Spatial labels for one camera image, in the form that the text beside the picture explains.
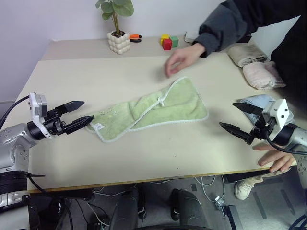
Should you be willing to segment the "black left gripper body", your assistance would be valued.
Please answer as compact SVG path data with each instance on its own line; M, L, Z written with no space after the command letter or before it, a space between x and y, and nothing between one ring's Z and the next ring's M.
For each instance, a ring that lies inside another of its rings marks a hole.
M47 116L44 118L44 126L52 135L67 134L66 123L61 121L61 116L67 113L66 107L56 107L47 111Z

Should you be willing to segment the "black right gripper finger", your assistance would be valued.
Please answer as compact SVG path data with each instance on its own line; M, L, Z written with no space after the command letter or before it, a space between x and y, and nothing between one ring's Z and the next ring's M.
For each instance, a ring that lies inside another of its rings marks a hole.
M239 127L228 124L228 123L223 123L223 122L219 122L219 125L225 129L228 133L230 133L231 135L242 139L243 141L245 141L247 144L251 144L255 138L254 135L244 132L242 131Z
M252 104L248 104L248 103L233 103L233 106L235 106L236 108L238 108L242 112L245 112L245 113L248 113L248 114L254 114L254 115L257 115L257 116L261 116L262 111L263 111L262 108L257 107L257 106L252 105Z

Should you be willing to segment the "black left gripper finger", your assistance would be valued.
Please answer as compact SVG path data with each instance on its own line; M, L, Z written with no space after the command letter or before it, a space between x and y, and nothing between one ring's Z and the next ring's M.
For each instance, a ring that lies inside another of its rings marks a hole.
M79 129L82 129L87 125L89 125L93 119L94 119L93 115L80 117L77 120L74 120L70 124L66 125L64 133L71 134Z
M62 116L65 113L70 113L79 109L84 104L84 101L71 101L60 106L57 106L55 110L59 116Z

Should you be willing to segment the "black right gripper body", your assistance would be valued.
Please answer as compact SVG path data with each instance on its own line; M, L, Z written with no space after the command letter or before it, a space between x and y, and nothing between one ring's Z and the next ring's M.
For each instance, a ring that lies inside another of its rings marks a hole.
M257 119L253 129L249 133L249 142L253 142L255 138L260 140L267 140L269 134L273 131L273 128L276 125L276 119L274 117L270 117L268 121L265 121L263 115L255 116Z

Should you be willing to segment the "person's bare left hand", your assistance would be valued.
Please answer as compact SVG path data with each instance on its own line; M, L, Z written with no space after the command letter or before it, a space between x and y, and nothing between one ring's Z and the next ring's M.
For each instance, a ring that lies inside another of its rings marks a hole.
M258 161L259 166L265 166L269 163L272 163L269 171L271 173L280 171L287 171L292 164L295 162L295 158L291 153L286 153L277 150L268 144L258 144L252 147L253 150L257 151L267 151Z

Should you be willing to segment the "person's bare right hand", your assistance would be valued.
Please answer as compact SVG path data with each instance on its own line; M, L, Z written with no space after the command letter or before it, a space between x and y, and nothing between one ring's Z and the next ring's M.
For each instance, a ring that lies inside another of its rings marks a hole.
M165 62L166 77L170 78L172 75L191 66L205 51L205 47L199 43L175 50Z

